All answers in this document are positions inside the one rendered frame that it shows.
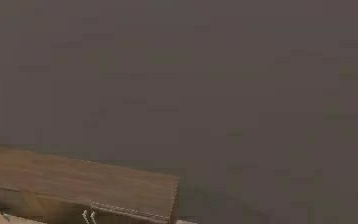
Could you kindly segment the brown wooden table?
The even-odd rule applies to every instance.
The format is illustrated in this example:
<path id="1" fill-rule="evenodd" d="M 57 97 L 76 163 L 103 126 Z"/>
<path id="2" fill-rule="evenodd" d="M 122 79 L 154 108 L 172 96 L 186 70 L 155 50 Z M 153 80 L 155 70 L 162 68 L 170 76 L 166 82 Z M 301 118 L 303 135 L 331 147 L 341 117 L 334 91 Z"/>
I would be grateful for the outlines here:
<path id="1" fill-rule="evenodd" d="M 0 212 L 44 224 L 175 224 L 179 178 L 0 146 Z"/>

